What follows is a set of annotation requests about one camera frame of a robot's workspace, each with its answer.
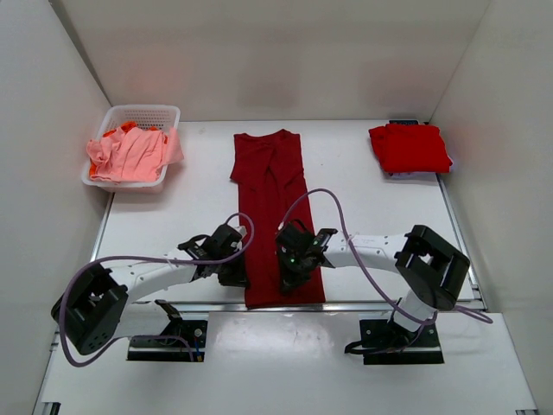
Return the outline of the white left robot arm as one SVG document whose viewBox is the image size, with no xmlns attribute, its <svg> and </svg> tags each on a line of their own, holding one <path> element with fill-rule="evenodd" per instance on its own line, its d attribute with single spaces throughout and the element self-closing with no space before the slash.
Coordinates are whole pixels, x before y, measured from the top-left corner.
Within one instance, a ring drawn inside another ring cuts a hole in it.
<svg viewBox="0 0 553 415">
<path fill-rule="evenodd" d="M 52 307 L 51 317 L 81 355 L 96 354 L 125 337 L 184 343 L 179 311 L 150 295 L 211 276 L 245 285 L 246 234 L 246 227 L 224 223 L 213 234 L 180 243 L 154 262 L 131 257 L 115 266 L 103 258 L 79 273 Z"/>
</svg>

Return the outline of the dark red t-shirt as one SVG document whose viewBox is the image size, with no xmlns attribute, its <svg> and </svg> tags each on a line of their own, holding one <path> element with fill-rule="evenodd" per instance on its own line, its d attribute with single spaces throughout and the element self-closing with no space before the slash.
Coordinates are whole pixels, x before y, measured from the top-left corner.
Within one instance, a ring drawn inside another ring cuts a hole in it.
<svg viewBox="0 0 553 415">
<path fill-rule="evenodd" d="M 230 178 L 238 185 L 238 210 L 255 227 L 245 252 L 250 287 L 245 290 L 249 309 L 326 301 L 321 272 L 297 289 L 281 292 L 281 270 L 275 237 L 289 207 L 308 192 L 302 162 L 301 136 L 286 130 L 254 137 L 234 136 L 234 165 Z"/>
</svg>

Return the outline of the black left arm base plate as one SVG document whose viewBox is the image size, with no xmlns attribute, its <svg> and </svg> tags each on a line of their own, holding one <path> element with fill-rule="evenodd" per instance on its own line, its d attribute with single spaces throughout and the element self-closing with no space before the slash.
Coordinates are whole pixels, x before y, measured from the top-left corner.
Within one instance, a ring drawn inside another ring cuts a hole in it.
<svg viewBox="0 0 553 415">
<path fill-rule="evenodd" d="M 182 314 L 160 335 L 130 339 L 128 361 L 202 363 L 206 359 L 208 314 Z"/>
</svg>

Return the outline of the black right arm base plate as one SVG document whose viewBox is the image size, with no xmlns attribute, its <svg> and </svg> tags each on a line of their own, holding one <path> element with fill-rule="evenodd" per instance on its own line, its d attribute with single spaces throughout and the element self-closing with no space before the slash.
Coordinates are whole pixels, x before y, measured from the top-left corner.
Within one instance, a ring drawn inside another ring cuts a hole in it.
<svg viewBox="0 0 553 415">
<path fill-rule="evenodd" d="M 360 339 L 344 348 L 345 354 L 370 365 L 438 365 L 445 362 L 437 328 L 422 326 L 415 332 L 385 319 L 361 319 Z"/>
</svg>

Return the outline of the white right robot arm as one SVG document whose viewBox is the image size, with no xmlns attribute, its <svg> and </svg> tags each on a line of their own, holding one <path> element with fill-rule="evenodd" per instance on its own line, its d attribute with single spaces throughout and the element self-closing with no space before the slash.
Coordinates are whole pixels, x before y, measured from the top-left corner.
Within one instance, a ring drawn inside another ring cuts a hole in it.
<svg viewBox="0 0 553 415">
<path fill-rule="evenodd" d="M 284 268 L 283 291 L 306 284 L 309 274 L 321 268 L 358 266 L 364 273 L 401 276 L 409 290 L 392 302 L 390 325 L 408 333 L 430 325 L 439 311 L 454 309 L 470 267 L 464 253 L 423 225 L 405 234 L 350 236 L 334 228 L 311 233 L 288 223 L 276 235 L 276 254 Z"/>
</svg>

